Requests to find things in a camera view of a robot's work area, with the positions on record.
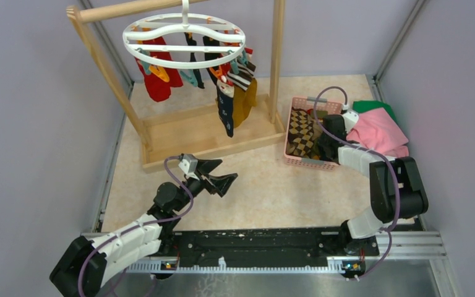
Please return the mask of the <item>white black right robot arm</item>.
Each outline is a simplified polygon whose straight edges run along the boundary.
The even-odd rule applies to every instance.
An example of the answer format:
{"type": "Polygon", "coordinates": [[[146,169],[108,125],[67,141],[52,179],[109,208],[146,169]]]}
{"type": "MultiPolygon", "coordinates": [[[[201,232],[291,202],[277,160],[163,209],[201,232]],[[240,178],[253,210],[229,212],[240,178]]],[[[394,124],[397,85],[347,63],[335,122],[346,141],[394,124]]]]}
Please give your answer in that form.
{"type": "Polygon", "coordinates": [[[317,124],[323,130],[322,139],[332,144],[337,162],[356,170],[369,179],[370,206],[361,214],[341,224],[338,247],[346,255],[354,255],[363,240],[380,230],[391,231],[399,219],[427,212],[429,202],[415,159],[382,155],[360,144],[347,142],[344,121],[339,115],[327,116],[332,127],[317,124]]]}

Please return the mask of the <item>navy sock red cuff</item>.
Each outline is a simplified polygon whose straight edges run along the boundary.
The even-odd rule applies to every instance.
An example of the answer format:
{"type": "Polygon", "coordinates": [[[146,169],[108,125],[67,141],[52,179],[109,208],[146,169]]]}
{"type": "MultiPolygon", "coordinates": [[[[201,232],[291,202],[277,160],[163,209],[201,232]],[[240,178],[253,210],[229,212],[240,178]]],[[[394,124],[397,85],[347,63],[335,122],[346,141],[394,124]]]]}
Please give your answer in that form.
{"type": "Polygon", "coordinates": [[[226,135],[232,138],[234,136],[234,87],[219,80],[216,83],[216,94],[220,121],[225,128],[226,135]]]}

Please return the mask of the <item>mustard sock striped cuff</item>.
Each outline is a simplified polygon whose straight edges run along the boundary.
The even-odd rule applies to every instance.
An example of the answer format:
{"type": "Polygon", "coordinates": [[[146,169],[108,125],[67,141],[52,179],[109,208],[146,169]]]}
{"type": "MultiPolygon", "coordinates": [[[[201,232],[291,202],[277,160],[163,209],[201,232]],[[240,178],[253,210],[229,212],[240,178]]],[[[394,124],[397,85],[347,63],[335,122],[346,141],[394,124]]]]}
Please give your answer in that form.
{"type": "Polygon", "coordinates": [[[245,121],[245,119],[243,119],[242,103],[244,99],[244,90],[246,89],[246,83],[245,80],[242,78],[242,75],[238,75],[237,77],[231,77],[228,80],[233,83],[234,87],[233,121],[234,128],[237,128],[245,121]]]}

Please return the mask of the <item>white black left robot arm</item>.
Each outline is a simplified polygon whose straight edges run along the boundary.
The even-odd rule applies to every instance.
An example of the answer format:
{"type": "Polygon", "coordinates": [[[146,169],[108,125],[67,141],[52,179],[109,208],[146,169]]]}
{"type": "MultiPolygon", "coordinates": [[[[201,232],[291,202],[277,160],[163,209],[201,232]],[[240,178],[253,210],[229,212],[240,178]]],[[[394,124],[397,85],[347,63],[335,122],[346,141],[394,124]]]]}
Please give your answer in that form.
{"type": "Polygon", "coordinates": [[[203,191],[223,197],[238,178],[212,175],[221,159],[203,160],[191,154],[165,159],[171,181],[158,186],[153,205],[126,226],[92,239],[73,240],[49,275],[63,296],[96,296],[115,275],[145,256],[165,256],[173,250],[173,231],[203,191]]]}

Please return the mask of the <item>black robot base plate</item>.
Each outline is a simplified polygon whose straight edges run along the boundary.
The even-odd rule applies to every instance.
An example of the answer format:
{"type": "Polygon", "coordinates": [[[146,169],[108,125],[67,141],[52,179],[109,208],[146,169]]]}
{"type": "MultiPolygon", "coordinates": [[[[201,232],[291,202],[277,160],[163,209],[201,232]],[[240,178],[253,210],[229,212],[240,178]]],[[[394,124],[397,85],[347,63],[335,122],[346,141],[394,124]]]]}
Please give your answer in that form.
{"type": "Polygon", "coordinates": [[[334,256],[379,255],[375,237],[347,239],[338,227],[175,231],[152,260],[175,260],[180,268],[326,267],[334,256]]]}

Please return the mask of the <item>white round clip hanger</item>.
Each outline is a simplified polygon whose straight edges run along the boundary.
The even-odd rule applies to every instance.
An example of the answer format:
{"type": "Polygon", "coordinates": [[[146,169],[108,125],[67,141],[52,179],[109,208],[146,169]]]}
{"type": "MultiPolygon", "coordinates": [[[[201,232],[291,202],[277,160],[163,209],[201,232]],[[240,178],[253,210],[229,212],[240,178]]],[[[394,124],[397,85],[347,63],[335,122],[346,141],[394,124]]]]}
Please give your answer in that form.
{"type": "Polygon", "coordinates": [[[137,20],[122,33],[122,44],[133,57],[149,66],[178,70],[222,66],[246,48],[246,34],[236,24],[212,15],[189,11],[157,14],[137,20]],[[165,39],[165,45],[144,45],[141,41],[165,39]],[[169,52],[172,60],[152,57],[150,52],[169,52]]]}

